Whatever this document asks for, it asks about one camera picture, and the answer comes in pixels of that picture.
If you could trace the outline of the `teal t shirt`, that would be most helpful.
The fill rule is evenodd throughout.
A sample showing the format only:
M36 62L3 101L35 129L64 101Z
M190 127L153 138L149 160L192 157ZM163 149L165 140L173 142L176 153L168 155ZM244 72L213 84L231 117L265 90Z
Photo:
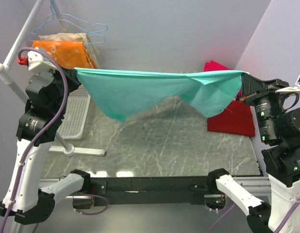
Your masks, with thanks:
M166 98L179 96L204 117L213 117L233 101L243 71L160 73L75 68L78 80L107 117L125 122Z

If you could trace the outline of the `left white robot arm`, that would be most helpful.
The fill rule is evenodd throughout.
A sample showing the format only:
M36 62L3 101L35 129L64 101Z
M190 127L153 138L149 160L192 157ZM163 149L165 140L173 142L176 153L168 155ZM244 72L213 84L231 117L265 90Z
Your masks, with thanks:
M39 187L46 156L64 119L67 97L79 86L73 69L32 76L26 87L25 113L16 132L16 164L8 192L0 201L0 216L14 216L22 225L41 223L67 196L75 192L86 195L91 191L90 174L78 169L52 186Z

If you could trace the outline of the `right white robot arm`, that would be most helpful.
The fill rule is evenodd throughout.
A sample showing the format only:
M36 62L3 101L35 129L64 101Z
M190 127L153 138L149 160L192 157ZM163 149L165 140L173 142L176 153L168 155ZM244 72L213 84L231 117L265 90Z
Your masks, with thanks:
M294 86L280 79L259 80L242 75L240 100L255 109L271 188L266 203L239 185L223 168L208 174L211 193L226 194L246 215L254 233L300 233L300 108L284 108L285 100L300 99L300 74Z

